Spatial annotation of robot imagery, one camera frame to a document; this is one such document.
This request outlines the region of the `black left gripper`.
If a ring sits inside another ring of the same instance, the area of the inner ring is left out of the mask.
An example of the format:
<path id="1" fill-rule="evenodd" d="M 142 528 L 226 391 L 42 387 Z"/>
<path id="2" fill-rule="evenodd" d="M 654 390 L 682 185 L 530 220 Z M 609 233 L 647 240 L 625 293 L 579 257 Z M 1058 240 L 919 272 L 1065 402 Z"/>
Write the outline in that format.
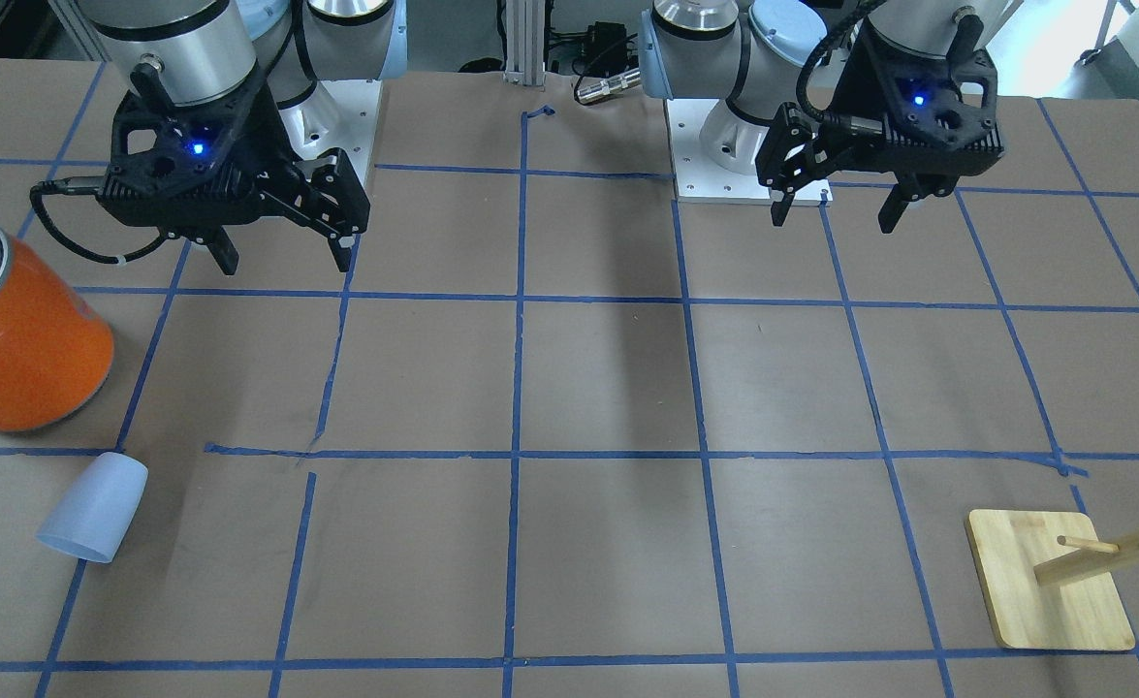
<path id="1" fill-rule="evenodd" d="M 849 28 L 860 34 L 831 105 L 817 108 L 806 87 L 814 66 Z M 921 195 L 945 195 L 1003 158 L 995 63 L 981 18 L 951 18 L 945 48 L 899 43 L 874 18 L 845 18 L 800 63 L 794 97 L 782 102 L 756 155 L 757 181 L 772 189 L 772 222 L 782 227 L 792 191 L 838 171 L 892 173 L 878 211 L 892 235 Z"/>

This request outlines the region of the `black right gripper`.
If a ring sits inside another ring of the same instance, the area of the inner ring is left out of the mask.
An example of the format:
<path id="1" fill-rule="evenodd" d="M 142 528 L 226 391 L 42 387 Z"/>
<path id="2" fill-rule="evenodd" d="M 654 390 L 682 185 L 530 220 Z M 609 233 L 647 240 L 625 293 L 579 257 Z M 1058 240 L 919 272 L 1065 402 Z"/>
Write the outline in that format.
<path id="1" fill-rule="evenodd" d="M 239 252 L 224 225 L 290 217 L 323 236 L 335 268 L 349 272 L 369 220 L 364 186 L 338 147 L 313 161 L 293 149 L 262 69 L 192 106 L 172 102 L 147 61 L 130 76 L 96 194 L 104 210 L 126 225 L 204 229 L 203 247 L 226 276 L 237 273 Z"/>

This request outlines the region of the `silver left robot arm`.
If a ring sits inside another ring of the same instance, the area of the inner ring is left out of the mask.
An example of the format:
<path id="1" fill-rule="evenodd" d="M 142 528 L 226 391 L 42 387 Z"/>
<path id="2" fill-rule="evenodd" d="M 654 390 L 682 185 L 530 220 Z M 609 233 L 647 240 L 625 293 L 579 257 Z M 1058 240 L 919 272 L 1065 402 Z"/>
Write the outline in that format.
<path id="1" fill-rule="evenodd" d="M 876 216 L 947 196 L 1006 151 L 986 44 L 1002 1 L 849 1 L 835 25 L 801 1 L 654 1 L 637 35 L 644 91 L 712 99 L 712 159 L 755 176 L 782 225 L 839 171 L 896 178 Z"/>

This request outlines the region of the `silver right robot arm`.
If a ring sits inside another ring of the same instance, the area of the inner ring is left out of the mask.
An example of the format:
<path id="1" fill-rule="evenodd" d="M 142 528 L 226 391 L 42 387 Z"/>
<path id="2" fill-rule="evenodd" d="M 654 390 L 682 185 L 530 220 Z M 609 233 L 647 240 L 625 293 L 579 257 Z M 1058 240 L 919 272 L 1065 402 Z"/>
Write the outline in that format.
<path id="1" fill-rule="evenodd" d="M 232 225 L 286 217 L 346 272 L 370 214 L 333 82 L 408 66 L 404 1 L 81 1 L 125 79 L 107 172 L 90 192 L 122 225 L 199 244 L 226 274 Z"/>

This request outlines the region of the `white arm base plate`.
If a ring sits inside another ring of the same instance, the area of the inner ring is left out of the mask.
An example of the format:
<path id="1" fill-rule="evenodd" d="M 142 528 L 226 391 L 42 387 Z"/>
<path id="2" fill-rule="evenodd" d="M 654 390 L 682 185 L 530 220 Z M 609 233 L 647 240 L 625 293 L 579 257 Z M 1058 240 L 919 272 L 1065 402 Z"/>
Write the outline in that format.
<path id="1" fill-rule="evenodd" d="M 723 99 L 667 99 L 665 108 L 677 200 L 768 205 L 780 198 L 755 167 L 767 128 L 741 120 Z"/>
<path id="2" fill-rule="evenodd" d="M 384 87 L 382 80 L 320 82 L 302 102 L 282 108 L 280 116 L 295 153 L 311 161 L 339 147 L 368 190 Z"/>

